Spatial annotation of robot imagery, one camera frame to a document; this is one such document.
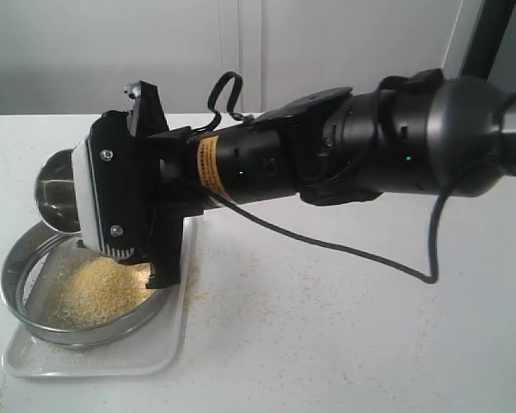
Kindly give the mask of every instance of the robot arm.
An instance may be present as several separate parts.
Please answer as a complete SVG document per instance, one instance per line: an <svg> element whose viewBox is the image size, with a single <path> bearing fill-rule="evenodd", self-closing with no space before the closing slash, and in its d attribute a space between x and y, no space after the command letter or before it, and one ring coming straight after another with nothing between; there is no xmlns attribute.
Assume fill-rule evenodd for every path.
<svg viewBox="0 0 516 413"><path fill-rule="evenodd" d="M228 111L241 123L214 130L215 100L232 78ZM327 206L450 186L477 196L516 176L516 95L480 79L445 80L440 70L387 77L370 94L325 90L257 119L233 113L241 86L227 73L209 100L211 124L170 131L157 88L131 85L131 112L105 113L73 151L55 155L66 174L60 189L45 166L35 193L41 217L119 262L151 262L148 287L158 288L179 282L183 218L218 198L299 193Z"/></svg>

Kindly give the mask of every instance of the white table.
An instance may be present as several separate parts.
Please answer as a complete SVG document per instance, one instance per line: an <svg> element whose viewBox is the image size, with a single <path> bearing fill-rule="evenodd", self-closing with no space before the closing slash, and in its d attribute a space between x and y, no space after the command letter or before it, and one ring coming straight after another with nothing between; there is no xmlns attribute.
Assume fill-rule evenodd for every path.
<svg viewBox="0 0 516 413"><path fill-rule="evenodd" d="M33 181L96 116L0 117L0 270L37 214ZM171 115L171 126L208 115ZM432 197L246 206L265 219L426 269ZM516 179L450 200L442 275L428 286L357 257L205 214L178 365L150 377L7 376L0 413L90 411L516 411ZM0 299L0 356L16 320Z"/></svg>

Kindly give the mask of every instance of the plastic tray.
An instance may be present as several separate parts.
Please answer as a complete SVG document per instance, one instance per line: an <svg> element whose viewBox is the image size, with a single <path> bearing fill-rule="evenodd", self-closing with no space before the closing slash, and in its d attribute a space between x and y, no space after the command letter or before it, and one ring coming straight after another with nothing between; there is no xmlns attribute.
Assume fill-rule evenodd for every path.
<svg viewBox="0 0 516 413"><path fill-rule="evenodd" d="M181 247L181 284L151 321L126 338L87 350L61 348L33 337L22 325L2 357L15 377L95 377L150 374L175 358L180 343L183 300L198 219L186 219Z"/></svg>

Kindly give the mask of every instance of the label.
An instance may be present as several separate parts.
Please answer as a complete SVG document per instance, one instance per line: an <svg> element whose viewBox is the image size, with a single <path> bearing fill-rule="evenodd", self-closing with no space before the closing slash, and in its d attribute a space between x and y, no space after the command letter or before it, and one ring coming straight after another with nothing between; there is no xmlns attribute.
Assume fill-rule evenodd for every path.
<svg viewBox="0 0 516 413"><path fill-rule="evenodd" d="M212 192L230 200L231 197L225 192L224 185L218 172L216 162L216 145L218 135L204 138L199 142L197 150L197 168L199 169L200 184L209 188Z"/></svg>

